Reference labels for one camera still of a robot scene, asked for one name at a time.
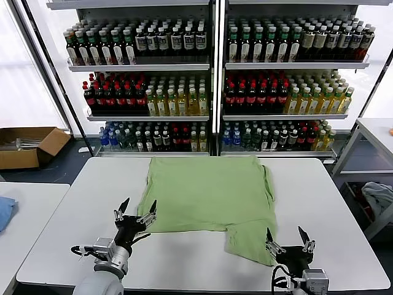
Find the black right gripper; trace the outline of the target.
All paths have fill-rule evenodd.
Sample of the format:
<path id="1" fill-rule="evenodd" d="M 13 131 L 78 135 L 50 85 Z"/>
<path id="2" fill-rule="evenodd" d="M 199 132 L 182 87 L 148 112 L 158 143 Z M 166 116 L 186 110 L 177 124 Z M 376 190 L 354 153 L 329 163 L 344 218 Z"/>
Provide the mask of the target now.
<path id="1" fill-rule="evenodd" d="M 314 253 L 315 240 L 298 226 L 298 231 L 303 242 L 303 246 L 281 247 L 273 240 L 270 229 L 267 227 L 265 247 L 278 264 L 285 265 L 293 277 L 302 277 L 303 271 L 309 269 L 312 263 L 312 253 Z"/>

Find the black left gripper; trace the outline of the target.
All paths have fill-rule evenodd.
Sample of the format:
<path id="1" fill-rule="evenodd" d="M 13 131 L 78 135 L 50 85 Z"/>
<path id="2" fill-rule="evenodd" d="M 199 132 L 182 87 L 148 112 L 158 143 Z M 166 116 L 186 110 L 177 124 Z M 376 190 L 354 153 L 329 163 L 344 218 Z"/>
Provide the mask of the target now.
<path id="1" fill-rule="evenodd" d="M 136 242 L 149 236 L 149 233 L 140 237 L 138 234 L 145 232 L 145 224 L 152 224 L 157 218 L 157 200 L 155 200 L 149 212 L 142 217 L 124 215 L 130 198 L 122 202 L 117 210 L 114 210 L 115 226 L 118 230 L 114 241 L 117 246 L 131 247 Z"/>

